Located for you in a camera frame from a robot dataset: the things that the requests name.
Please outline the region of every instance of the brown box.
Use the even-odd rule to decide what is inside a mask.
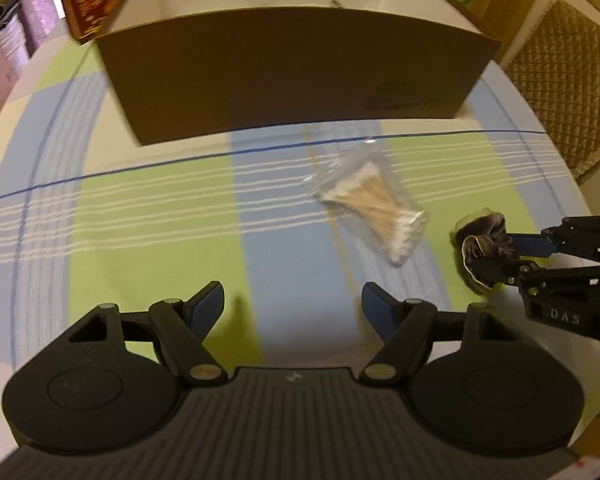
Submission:
[[[141,144],[451,118],[499,42],[452,0],[121,0],[96,38]]]

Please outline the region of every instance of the metal screw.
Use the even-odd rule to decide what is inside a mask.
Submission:
[[[222,368],[211,364],[195,365],[189,375],[199,381],[213,381],[222,375]]]
[[[365,368],[365,375],[375,381],[388,381],[398,374],[395,367],[385,363],[375,363]]]

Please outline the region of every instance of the plastic bag of cotton swabs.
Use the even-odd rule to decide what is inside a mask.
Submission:
[[[372,140],[347,150],[306,180],[308,190],[395,266],[422,238],[427,213],[409,195]]]

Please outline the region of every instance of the tablecloth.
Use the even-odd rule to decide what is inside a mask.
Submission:
[[[399,269],[302,185],[367,137],[379,139],[430,213],[426,238]],[[456,271],[450,232],[484,207],[503,212],[513,232],[587,214],[495,63],[454,120],[293,124],[139,146],[96,47],[58,27],[0,115],[0,393],[95,305],[142,310],[189,298],[210,280],[224,285],[226,306],[205,345],[225,367],[359,369],[379,345],[360,309],[363,283],[441,310],[478,299]],[[600,409],[600,344],[526,321],[513,288],[490,301],[578,376],[591,418]],[[0,459],[12,447],[0,412]]]

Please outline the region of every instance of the brown quilted mat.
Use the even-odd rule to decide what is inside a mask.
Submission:
[[[574,176],[600,161],[600,26],[563,0],[545,12],[505,72]]]

